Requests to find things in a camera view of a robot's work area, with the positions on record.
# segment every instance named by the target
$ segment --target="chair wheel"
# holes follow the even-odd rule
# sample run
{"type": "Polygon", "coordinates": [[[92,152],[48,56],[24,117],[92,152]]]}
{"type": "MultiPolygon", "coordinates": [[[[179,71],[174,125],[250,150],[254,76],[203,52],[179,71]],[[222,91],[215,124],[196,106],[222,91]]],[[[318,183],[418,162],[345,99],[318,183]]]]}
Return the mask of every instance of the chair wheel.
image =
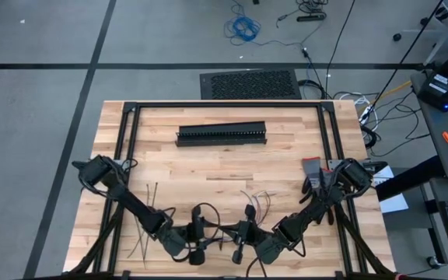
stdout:
{"type": "Polygon", "coordinates": [[[394,42],[398,42],[402,39],[402,35],[400,33],[397,33],[394,35],[394,42]]]}

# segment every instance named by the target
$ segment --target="white paper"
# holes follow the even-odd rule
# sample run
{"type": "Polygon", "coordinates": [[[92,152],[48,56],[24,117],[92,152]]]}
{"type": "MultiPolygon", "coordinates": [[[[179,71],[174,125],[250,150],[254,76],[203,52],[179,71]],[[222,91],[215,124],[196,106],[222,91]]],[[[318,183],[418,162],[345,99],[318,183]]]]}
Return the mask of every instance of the white paper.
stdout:
{"type": "MultiPolygon", "coordinates": [[[[386,166],[380,172],[374,174],[373,181],[374,184],[376,185],[376,189],[378,188],[377,186],[379,184],[393,177],[394,173],[392,172],[392,169],[389,166],[386,166]]],[[[408,203],[405,201],[404,195],[402,194],[397,194],[391,198],[388,198],[387,200],[380,201],[380,207],[382,213],[389,213],[409,209],[408,203]]]]}

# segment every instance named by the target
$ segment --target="butcher block tabletop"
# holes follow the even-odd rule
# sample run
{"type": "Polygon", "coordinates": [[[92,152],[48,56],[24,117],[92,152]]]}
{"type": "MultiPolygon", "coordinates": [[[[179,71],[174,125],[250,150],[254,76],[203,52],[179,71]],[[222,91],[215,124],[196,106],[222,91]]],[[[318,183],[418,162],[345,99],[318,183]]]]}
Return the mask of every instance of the butcher block tabletop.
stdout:
{"type": "MultiPolygon", "coordinates": [[[[343,100],[333,103],[345,157],[365,159],[367,154],[354,103],[343,100]]],[[[114,157],[123,106],[124,101],[106,101],[103,104],[92,156],[100,154],[114,157]]],[[[121,159],[125,159],[127,153],[133,115],[129,114],[121,159]]],[[[324,112],[324,118],[331,155],[336,159],[327,112],[324,112]]],[[[147,205],[154,202],[157,209],[175,207],[174,225],[186,225],[190,222],[191,209],[200,202],[214,205],[219,211],[223,225],[234,224],[245,219],[244,209],[249,203],[242,191],[249,195],[267,191],[270,194],[271,206],[261,228],[270,231],[280,219],[306,206],[306,203],[299,204],[305,179],[301,161],[317,156],[325,166],[315,108],[143,107],[134,150],[134,158],[139,164],[131,171],[128,187],[147,205]],[[265,121],[268,140],[266,145],[178,148],[174,144],[180,125],[245,121],[265,121]]],[[[262,212],[266,208],[265,198],[259,197],[262,212]]],[[[98,237],[104,202],[104,198],[99,195],[89,191],[82,192],[64,271],[74,268],[98,237]]],[[[369,189],[362,197],[356,198],[355,208],[362,237],[383,264],[394,270],[376,192],[369,189]]],[[[206,219],[216,222],[214,211],[205,206],[202,206],[201,210],[206,219]]],[[[211,236],[213,230],[209,229],[207,236],[211,236]]],[[[174,262],[158,241],[150,240],[146,250],[143,250],[143,261],[142,249],[138,244],[140,231],[142,232],[142,229],[139,228],[138,231],[134,216],[125,211],[115,267],[116,275],[121,275],[123,270],[129,270],[131,275],[138,276],[244,276],[247,266],[256,257],[253,248],[246,246],[242,264],[234,264],[231,257],[236,245],[232,242],[224,243],[220,250],[219,245],[213,243],[205,251],[205,263],[192,266],[187,261],[174,262]]],[[[358,271],[355,247],[348,233],[347,236],[352,266],[354,271],[358,271]]],[[[142,237],[143,249],[147,238],[147,235],[142,237]]],[[[315,222],[309,225],[304,240],[306,256],[300,257],[294,252],[284,250],[273,264],[265,265],[268,276],[334,276],[334,271],[344,271],[337,226],[328,225],[326,216],[320,225],[315,222]]],[[[110,240],[105,245],[102,271],[107,269],[109,252],[110,240]]],[[[259,264],[252,267],[250,276],[262,276],[259,264]]]]}

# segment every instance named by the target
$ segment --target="table leg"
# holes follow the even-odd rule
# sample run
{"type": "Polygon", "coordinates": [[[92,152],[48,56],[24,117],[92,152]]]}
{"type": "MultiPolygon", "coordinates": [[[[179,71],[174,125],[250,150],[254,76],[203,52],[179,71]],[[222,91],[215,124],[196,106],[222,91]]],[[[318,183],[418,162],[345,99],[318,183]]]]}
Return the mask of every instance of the table leg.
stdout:
{"type": "Polygon", "coordinates": [[[419,184],[426,183],[433,177],[443,176],[445,176],[445,171],[440,158],[433,156],[396,177],[379,184],[376,188],[378,199],[383,201],[419,184]]]}

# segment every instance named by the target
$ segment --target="black stripe on floor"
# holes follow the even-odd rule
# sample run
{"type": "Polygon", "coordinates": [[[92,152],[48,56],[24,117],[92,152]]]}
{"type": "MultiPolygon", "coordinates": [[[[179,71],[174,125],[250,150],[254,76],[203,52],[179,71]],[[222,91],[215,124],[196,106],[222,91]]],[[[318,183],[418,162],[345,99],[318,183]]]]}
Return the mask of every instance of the black stripe on floor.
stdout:
{"type": "MultiPolygon", "coordinates": [[[[313,63],[315,69],[326,69],[327,63],[313,63]]],[[[252,62],[252,63],[96,63],[97,69],[110,70],[192,70],[192,69],[261,69],[306,68],[305,62],[252,62]]],[[[9,70],[77,70],[89,69],[87,63],[0,63],[0,69],[9,70]]],[[[330,69],[340,70],[419,70],[419,63],[332,63],[330,69]]]]}
{"type": "Polygon", "coordinates": [[[105,13],[105,17],[103,18],[103,23],[101,25],[100,35],[98,36],[96,46],[94,47],[93,56],[91,57],[91,62],[89,63],[86,78],[84,79],[84,83],[79,95],[79,100],[77,101],[77,105],[75,106],[74,116],[72,117],[70,128],[68,129],[67,138],[61,152],[61,157],[58,163],[56,174],[54,175],[50,194],[47,197],[43,217],[40,221],[39,229],[37,230],[37,235],[36,239],[34,240],[32,250],[30,251],[29,260],[27,261],[27,266],[23,274],[24,278],[34,278],[36,275],[37,266],[39,265],[40,256],[43,252],[44,244],[46,243],[47,234],[51,226],[51,220],[53,219],[58,196],[60,195],[61,186],[65,177],[65,171],[67,170],[68,161],[70,160],[70,155],[72,154],[72,148],[74,146],[75,137],[79,129],[82,113],[84,111],[84,107],[86,106],[86,101],[89,95],[91,84],[93,83],[96,65],[98,64],[98,61],[100,59],[101,49],[103,48],[103,43],[105,42],[105,37],[107,36],[108,26],[110,25],[116,3],[117,0],[110,0],[108,3],[107,12],[105,13]]]}

